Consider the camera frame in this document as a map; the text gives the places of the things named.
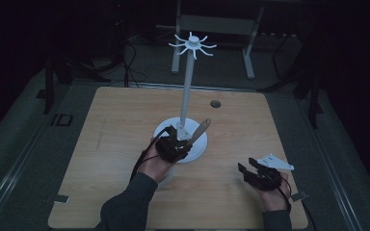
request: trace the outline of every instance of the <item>white round base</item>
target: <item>white round base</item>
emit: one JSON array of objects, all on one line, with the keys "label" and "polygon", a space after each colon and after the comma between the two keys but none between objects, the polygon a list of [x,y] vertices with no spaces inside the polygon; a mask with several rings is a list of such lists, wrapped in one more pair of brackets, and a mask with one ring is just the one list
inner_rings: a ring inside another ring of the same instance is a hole
[{"label": "white round base", "polygon": [[[154,137],[158,135],[164,128],[169,127],[172,125],[174,128],[176,128],[176,123],[180,121],[179,117],[172,117],[164,122],[162,122],[158,127],[155,129]],[[190,133],[194,134],[197,128],[199,127],[199,124],[190,119],[186,118],[185,120],[185,129]],[[204,132],[193,144],[191,150],[188,152],[188,155],[182,159],[179,160],[179,163],[188,163],[196,160],[200,155],[203,154],[203,152],[206,149],[206,146],[208,144],[208,137],[206,136],[206,132]]]}]

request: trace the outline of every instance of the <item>tape mark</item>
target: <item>tape mark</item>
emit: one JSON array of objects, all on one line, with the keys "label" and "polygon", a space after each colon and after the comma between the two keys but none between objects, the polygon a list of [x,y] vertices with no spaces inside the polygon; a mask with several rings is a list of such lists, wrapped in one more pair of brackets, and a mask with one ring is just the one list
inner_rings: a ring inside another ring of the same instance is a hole
[{"label": "tape mark", "polygon": [[98,136],[97,146],[95,147],[95,150],[98,150],[98,148],[100,147],[101,140],[103,138],[103,130],[104,130],[104,127],[106,125],[106,121],[107,121],[107,118],[104,118],[103,123],[101,124],[100,135]]}]

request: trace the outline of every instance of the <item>table surface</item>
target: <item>table surface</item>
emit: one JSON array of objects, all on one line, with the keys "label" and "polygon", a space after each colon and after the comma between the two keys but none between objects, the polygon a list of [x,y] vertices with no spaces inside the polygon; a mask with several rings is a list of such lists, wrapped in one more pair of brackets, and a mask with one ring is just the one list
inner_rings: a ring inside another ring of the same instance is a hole
[{"label": "table surface", "polygon": [[[52,228],[93,228],[109,198],[122,193],[132,167],[156,127],[180,116],[182,90],[99,88],[93,99],[48,223]],[[212,100],[222,106],[213,108]],[[149,229],[252,229],[262,227],[257,192],[237,163],[273,153],[287,161],[266,98],[261,93],[191,90],[188,118],[210,117],[208,144],[196,160],[177,164],[173,179],[149,204]],[[291,171],[293,193],[297,191]],[[307,227],[301,202],[292,203],[297,229]]]}]

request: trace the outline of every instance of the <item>white stand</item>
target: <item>white stand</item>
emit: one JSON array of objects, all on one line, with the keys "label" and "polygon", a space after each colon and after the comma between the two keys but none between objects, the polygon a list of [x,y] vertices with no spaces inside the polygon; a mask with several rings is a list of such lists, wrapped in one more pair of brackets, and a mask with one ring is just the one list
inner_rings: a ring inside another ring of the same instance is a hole
[{"label": "white stand", "polygon": [[[165,121],[163,121],[155,130],[154,137],[158,135],[159,132],[161,132],[164,128],[172,125],[177,130],[177,139],[179,141],[185,141],[189,140],[199,127],[199,123],[196,121],[186,117],[187,111],[188,111],[188,103],[189,103],[189,94],[191,90],[191,83],[192,83],[192,76],[194,71],[194,63],[197,59],[197,50],[201,51],[203,54],[207,56],[212,56],[212,54],[206,53],[202,47],[206,48],[214,48],[216,45],[212,46],[206,46],[201,44],[201,42],[205,41],[207,37],[205,37],[202,40],[199,40],[198,37],[195,37],[192,35],[192,32],[190,33],[190,36],[188,40],[181,39],[177,35],[175,37],[183,41],[182,44],[170,44],[170,46],[173,47],[180,47],[185,46],[185,49],[178,53],[177,55],[182,55],[185,53],[185,51],[188,50],[188,59],[186,64],[186,72],[185,72],[185,82],[184,82],[184,91],[183,91],[183,97],[182,97],[182,108],[181,108],[181,116],[180,117],[172,117]],[[179,163],[187,163],[195,160],[198,158],[202,153],[205,151],[207,146],[207,136],[204,132],[194,143],[191,148],[191,150],[188,152],[188,156],[180,161]]]}]

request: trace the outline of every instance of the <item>black strap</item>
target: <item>black strap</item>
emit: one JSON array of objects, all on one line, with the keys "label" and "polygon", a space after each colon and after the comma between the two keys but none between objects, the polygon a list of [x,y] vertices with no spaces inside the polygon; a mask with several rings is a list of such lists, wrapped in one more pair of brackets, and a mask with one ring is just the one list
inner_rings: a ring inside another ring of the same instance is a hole
[{"label": "black strap", "polygon": [[144,156],[148,152],[149,148],[151,148],[151,146],[154,145],[156,141],[158,141],[158,139],[161,137],[161,135],[165,133],[166,131],[167,131],[167,128],[163,129],[160,133],[158,133],[158,135],[151,141],[151,143],[146,148],[146,150],[144,150],[143,153],[141,153],[140,158],[138,158],[137,163],[134,165],[133,171],[131,172],[130,182],[133,180],[135,174],[137,173],[138,168],[140,167],[140,164],[143,162]]}]

